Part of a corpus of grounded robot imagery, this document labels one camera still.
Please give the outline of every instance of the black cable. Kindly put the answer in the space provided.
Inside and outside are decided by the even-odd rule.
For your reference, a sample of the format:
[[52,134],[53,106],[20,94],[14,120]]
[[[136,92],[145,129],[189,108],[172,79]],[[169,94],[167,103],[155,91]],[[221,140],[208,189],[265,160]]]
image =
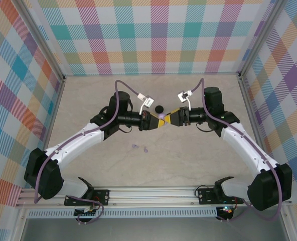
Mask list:
[[132,127],[130,127],[130,131],[129,132],[126,132],[126,131],[124,131],[124,130],[122,130],[121,128],[118,128],[121,132],[123,132],[123,133],[130,133],[132,130],[133,130],[133,128]]
[[200,130],[200,131],[202,131],[202,132],[205,132],[205,133],[208,133],[208,132],[212,132],[212,131],[213,131],[213,130],[205,131],[205,130],[200,129],[200,128],[198,128],[198,130]]
[[195,195],[197,198],[199,198],[199,196],[197,196],[197,190],[199,189],[199,187],[207,187],[208,189],[210,189],[207,185],[200,185],[200,186],[198,186],[197,189],[195,189],[195,191],[194,191],[194,195]]

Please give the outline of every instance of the purple cable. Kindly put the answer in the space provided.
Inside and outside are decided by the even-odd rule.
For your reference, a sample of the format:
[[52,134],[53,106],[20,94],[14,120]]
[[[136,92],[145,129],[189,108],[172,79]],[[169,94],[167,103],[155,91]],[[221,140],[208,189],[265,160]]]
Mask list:
[[[265,155],[262,153],[262,151],[247,137],[243,134],[243,132],[241,132],[238,128],[234,127],[233,125],[221,120],[221,119],[218,119],[218,118],[215,118],[214,116],[212,116],[208,109],[206,108],[206,105],[205,105],[205,99],[204,99],[204,78],[202,78],[199,82],[199,84],[201,84],[201,87],[202,87],[202,104],[203,104],[203,108],[204,108],[204,111],[205,113],[208,115],[208,117],[210,117],[211,119],[217,121],[217,122],[220,122],[232,129],[234,129],[237,133],[239,133],[242,137],[244,137],[248,142],[249,144],[255,149],[255,151],[261,156],[261,158],[263,159],[263,161],[266,162],[267,158],[265,157]],[[278,208],[277,208],[277,211],[276,213],[272,216],[272,217],[265,217],[261,214],[259,214],[258,212],[256,212],[256,214],[261,217],[262,219],[266,220],[266,221],[274,221],[278,218],[279,214],[280,214],[280,211],[281,211],[281,206],[282,206],[282,190],[281,190],[281,184],[280,184],[280,181],[279,181],[279,178],[278,178],[278,175],[277,173],[275,172],[273,166],[269,163],[269,162],[266,162],[266,164],[268,165],[268,167],[270,168],[270,170],[272,171],[273,173],[273,176],[275,178],[275,181],[277,183],[277,187],[278,187]]]
[[91,219],[91,220],[88,221],[88,222],[82,222],[81,220],[79,220],[80,215],[78,215],[78,216],[77,216],[78,224],[81,224],[81,223],[83,223],[83,224],[85,224],[85,225],[87,225],[87,224],[91,224],[92,222],[95,222],[96,220],[98,220],[98,219],[103,215],[103,213],[104,213],[104,205],[101,204],[100,202],[97,202],[97,201],[94,201],[94,200],[89,200],[89,199],[84,199],[84,198],[79,198],[79,197],[73,197],[73,196],[68,196],[68,197],[70,197],[70,198],[74,198],[74,199],[79,200],[79,201],[92,202],[92,203],[95,203],[95,204],[101,206],[101,208],[102,208],[100,214],[99,214],[97,217]]
[[[86,131],[85,134],[88,134],[88,133],[91,133],[91,132],[95,132],[99,129],[102,129],[106,126],[108,126],[109,124],[111,124],[113,122],[113,120],[116,118],[117,116],[117,113],[118,113],[118,109],[119,109],[119,95],[118,95],[118,89],[117,89],[117,83],[121,83],[123,85],[125,85],[127,88],[129,88],[134,94],[138,95],[138,93],[133,90],[131,87],[129,87],[126,83],[124,83],[123,81],[121,80],[116,80],[115,81],[115,93],[116,93],[116,109],[115,109],[115,113],[112,117],[112,119],[110,119],[107,123],[103,124],[102,126],[100,127],[97,127],[95,129],[92,129],[92,130],[89,130],[89,131]],[[68,143],[70,143],[71,141],[73,141],[74,139],[82,136],[83,134],[80,133],[80,134],[77,134],[75,136],[73,136],[72,138],[68,139],[67,141],[65,141],[63,144],[61,144],[55,151],[58,151],[60,149],[62,149],[65,145],[67,145]],[[34,203],[38,203],[39,200],[42,198],[41,196],[38,197],[38,189],[39,189],[39,182],[40,182],[40,178],[42,176],[42,172],[43,172],[43,169],[45,168],[46,164],[49,162],[49,160],[55,155],[55,151],[53,151],[47,158],[46,160],[43,162],[42,166],[40,167],[39,169],[39,172],[38,172],[38,175],[37,175],[37,179],[36,179],[36,185],[35,185],[35,197],[34,197]]]

